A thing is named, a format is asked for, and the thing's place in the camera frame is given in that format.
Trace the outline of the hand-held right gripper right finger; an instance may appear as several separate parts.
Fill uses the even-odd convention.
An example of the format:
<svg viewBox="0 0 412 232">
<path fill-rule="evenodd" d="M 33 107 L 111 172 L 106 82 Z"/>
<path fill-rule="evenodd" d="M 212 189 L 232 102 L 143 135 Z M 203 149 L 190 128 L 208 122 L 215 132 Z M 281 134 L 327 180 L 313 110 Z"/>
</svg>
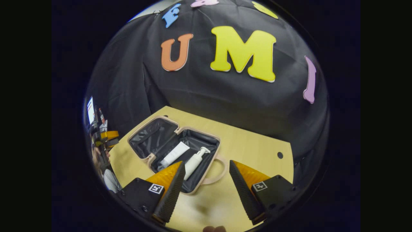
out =
<svg viewBox="0 0 412 232">
<path fill-rule="evenodd" d="M 292 204 L 298 188 L 281 175 L 269 177 L 235 160 L 229 173 L 253 225 L 279 218 Z"/>
</svg>

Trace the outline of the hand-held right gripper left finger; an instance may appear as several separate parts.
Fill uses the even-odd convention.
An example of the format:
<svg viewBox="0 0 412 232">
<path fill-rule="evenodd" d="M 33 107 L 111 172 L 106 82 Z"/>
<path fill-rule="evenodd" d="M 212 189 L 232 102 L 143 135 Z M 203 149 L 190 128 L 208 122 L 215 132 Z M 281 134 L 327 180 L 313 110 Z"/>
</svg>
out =
<svg viewBox="0 0 412 232">
<path fill-rule="evenodd" d="M 146 180 L 135 178 L 117 192 L 117 199 L 131 213 L 164 226 L 176 206 L 184 175 L 184 162 L 179 161 Z"/>
</svg>

